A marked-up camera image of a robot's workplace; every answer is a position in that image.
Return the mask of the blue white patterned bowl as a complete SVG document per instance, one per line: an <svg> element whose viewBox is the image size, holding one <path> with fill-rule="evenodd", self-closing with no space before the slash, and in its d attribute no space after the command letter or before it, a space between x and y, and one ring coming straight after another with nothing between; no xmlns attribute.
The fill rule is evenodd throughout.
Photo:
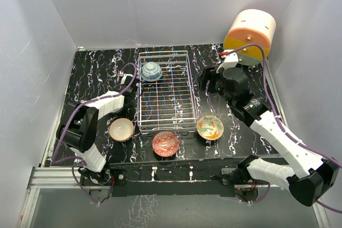
<svg viewBox="0 0 342 228"><path fill-rule="evenodd" d="M162 77L162 69L156 62L147 62L141 68L141 78L147 82L154 82Z"/></svg>

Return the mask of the pale green bowl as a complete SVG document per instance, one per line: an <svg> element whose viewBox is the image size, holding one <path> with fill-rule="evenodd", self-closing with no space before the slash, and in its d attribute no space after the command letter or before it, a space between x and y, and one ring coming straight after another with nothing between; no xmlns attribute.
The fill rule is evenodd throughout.
<svg viewBox="0 0 342 228"><path fill-rule="evenodd" d="M119 108L119 109L115 109L115 110L112 110L110 113L118 113L120 111L122 111L123 108Z"/></svg>

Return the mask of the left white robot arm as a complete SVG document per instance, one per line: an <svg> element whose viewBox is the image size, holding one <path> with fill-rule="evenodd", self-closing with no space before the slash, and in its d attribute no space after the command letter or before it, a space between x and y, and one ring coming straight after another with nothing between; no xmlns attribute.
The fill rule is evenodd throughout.
<svg viewBox="0 0 342 228"><path fill-rule="evenodd" d="M125 98L134 95L139 79L124 74L119 89L122 92L107 93L83 103L70 102L65 107L56 138L58 145L65 144L75 154L84 167L92 171L92 179L99 185L110 180L110 171L105 167L105 157L101 155L95 139L98 121L110 113L118 113L125 106Z"/></svg>

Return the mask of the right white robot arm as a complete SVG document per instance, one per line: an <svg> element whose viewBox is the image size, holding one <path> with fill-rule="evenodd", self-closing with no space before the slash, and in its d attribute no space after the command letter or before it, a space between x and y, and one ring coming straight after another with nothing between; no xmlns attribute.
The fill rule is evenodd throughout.
<svg viewBox="0 0 342 228"><path fill-rule="evenodd" d="M223 97L234 116L266 139L287 162L286 165L279 165L250 155L232 173L221 175L221 180L246 184L263 180L288 190L307 207L334 185L339 167L293 142L288 132L280 129L269 102L250 93L249 79L242 69L206 67L198 82L200 90Z"/></svg>

